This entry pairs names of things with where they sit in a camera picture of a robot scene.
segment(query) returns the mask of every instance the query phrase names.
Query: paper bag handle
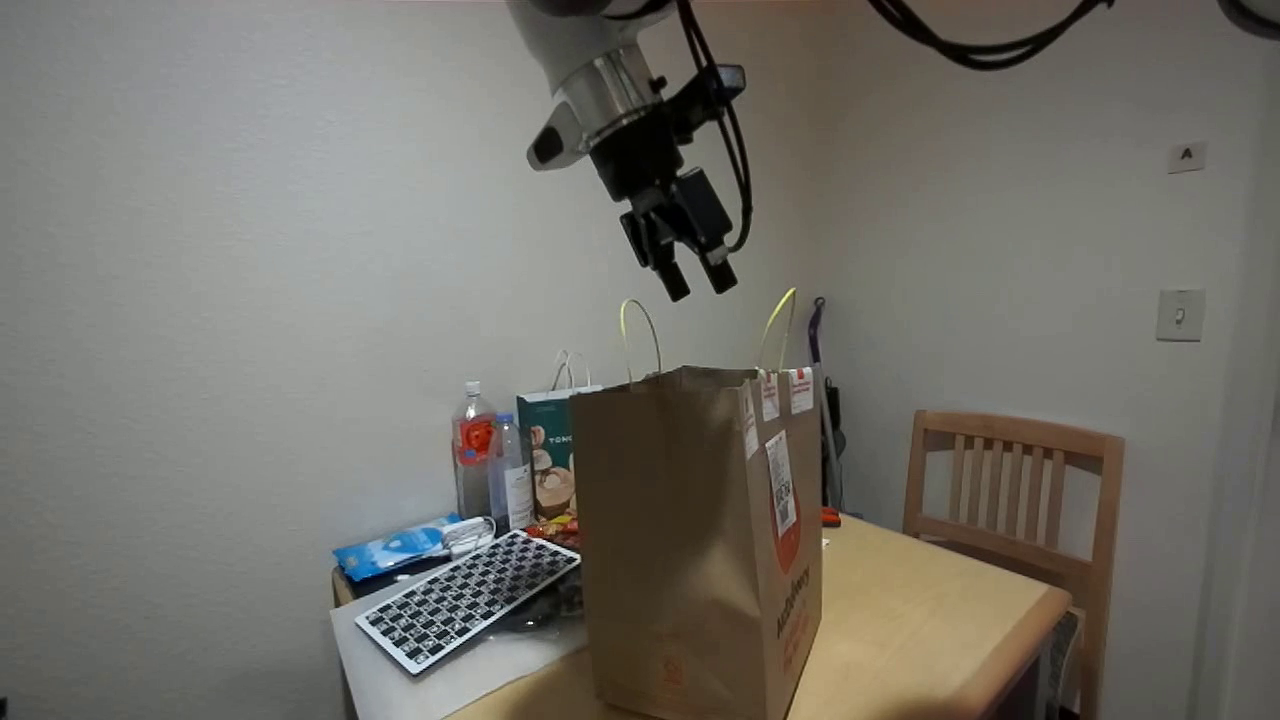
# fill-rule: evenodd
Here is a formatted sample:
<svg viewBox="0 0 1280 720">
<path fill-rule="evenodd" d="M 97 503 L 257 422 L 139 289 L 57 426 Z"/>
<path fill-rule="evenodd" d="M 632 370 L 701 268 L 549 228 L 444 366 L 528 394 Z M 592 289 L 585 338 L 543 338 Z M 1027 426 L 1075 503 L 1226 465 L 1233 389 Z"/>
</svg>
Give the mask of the paper bag handle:
<svg viewBox="0 0 1280 720">
<path fill-rule="evenodd" d="M 764 363 L 764 350 L 769 350 L 774 327 L 775 327 L 775 321 L 781 321 L 783 312 L 788 312 L 788 324 L 783 324 L 783 327 L 797 327 L 797 289 L 783 289 L 783 297 L 774 302 L 774 312 L 769 312 L 769 321 L 764 321 L 764 332 L 762 332 L 757 366 L 769 366 L 769 363 Z M 788 332 L 783 332 L 781 350 L 775 350 L 775 366 L 788 366 L 788 346 L 791 346 L 791 338 L 788 338 Z"/>
<path fill-rule="evenodd" d="M 636 370 L 632 370 L 632 350 L 628 350 L 628 307 L 642 307 L 642 317 L 644 317 L 644 324 L 647 324 L 647 338 L 651 338 L 651 370 L 663 370 L 663 343 L 658 338 L 658 324 L 651 324 L 647 307 L 644 307 L 636 297 L 628 297 L 628 298 L 619 298 L 619 302 L 618 302 L 618 337 L 625 338 L 625 357 L 628 357 L 628 385 L 632 385 L 632 379 L 636 379 Z"/>
</svg>

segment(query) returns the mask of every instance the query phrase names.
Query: light switch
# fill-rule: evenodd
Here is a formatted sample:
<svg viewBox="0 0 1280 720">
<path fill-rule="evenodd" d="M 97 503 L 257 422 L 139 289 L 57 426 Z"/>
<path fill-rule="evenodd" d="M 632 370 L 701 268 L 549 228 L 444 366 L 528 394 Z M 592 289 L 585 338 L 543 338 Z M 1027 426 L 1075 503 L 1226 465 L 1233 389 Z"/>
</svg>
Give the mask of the light switch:
<svg viewBox="0 0 1280 720">
<path fill-rule="evenodd" d="M 1159 343 L 1199 343 L 1206 337 L 1206 293 L 1199 289 L 1164 289 L 1158 307 Z"/>
</svg>

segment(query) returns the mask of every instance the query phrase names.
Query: wooden table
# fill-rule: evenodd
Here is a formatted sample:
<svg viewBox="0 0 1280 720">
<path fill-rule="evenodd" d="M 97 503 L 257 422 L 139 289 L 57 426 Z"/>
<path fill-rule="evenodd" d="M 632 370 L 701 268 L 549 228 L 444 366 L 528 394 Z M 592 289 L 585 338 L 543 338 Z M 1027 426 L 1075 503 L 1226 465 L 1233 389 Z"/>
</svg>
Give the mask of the wooden table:
<svg viewBox="0 0 1280 720">
<path fill-rule="evenodd" d="M 824 623 L 791 720 L 989 717 L 1070 615 L 1062 586 L 844 520 L 824 530 Z M 587 647 L 514 678 L 465 720 L 592 720 Z"/>
</svg>

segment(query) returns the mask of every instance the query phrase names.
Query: brown paper bag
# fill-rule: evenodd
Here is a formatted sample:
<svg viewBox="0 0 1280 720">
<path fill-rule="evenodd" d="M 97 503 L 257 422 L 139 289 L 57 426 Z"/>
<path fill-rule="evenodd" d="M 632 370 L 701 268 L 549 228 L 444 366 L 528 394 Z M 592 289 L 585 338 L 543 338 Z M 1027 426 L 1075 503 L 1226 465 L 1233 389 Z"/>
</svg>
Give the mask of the brown paper bag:
<svg viewBox="0 0 1280 720">
<path fill-rule="evenodd" d="M 681 366 L 571 398 L 598 694 L 781 720 L 822 623 L 807 366 Z"/>
</svg>

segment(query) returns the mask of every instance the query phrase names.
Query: black cable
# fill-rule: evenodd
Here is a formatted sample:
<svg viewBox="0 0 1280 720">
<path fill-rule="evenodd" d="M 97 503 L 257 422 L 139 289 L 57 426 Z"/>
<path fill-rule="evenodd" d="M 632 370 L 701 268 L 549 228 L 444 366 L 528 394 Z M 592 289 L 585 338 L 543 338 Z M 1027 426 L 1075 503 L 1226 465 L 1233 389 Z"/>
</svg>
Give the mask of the black cable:
<svg viewBox="0 0 1280 720">
<path fill-rule="evenodd" d="M 681 23 L 683 23 L 683 38 L 687 38 L 687 55 L 694 62 L 705 70 L 705 69 L 715 69 L 715 52 L 694 11 L 687 0 L 677 0 L 681 6 Z M 727 253 L 740 253 L 747 247 L 747 235 L 752 235 L 752 215 L 757 215 L 757 192 L 752 192 L 752 156 L 747 156 L 747 141 L 746 141 L 746 126 L 735 120 L 735 109 L 723 105 L 723 116 L 715 116 L 715 126 L 722 126 L 722 145 L 727 151 L 727 163 L 733 163 L 733 180 L 735 180 L 735 192 L 740 192 L 740 228 L 735 228 L 735 241 L 727 242 Z"/>
<path fill-rule="evenodd" d="M 942 55 L 950 55 L 959 69 L 977 69 L 977 70 L 999 70 L 999 69 L 1015 69 L 1034 55 L 1039 55 L 1048 43 L 1057 43 L 1074 23 L 1079 23 L 1088 11 L 1098 11 L 1102 2 L 1114 6 L 1114 0 L 1079 0 L 1065 21 L 1048 23 L 1044 33 L 1020 36 L 1020 38 L 1006 38 L 1006 43 L 956 43 L 937 36 L 912 6 L 910 0 L 870 0 L 897 33 L 903 33 L 910 38 L 937 48 Z"/>
</svg>

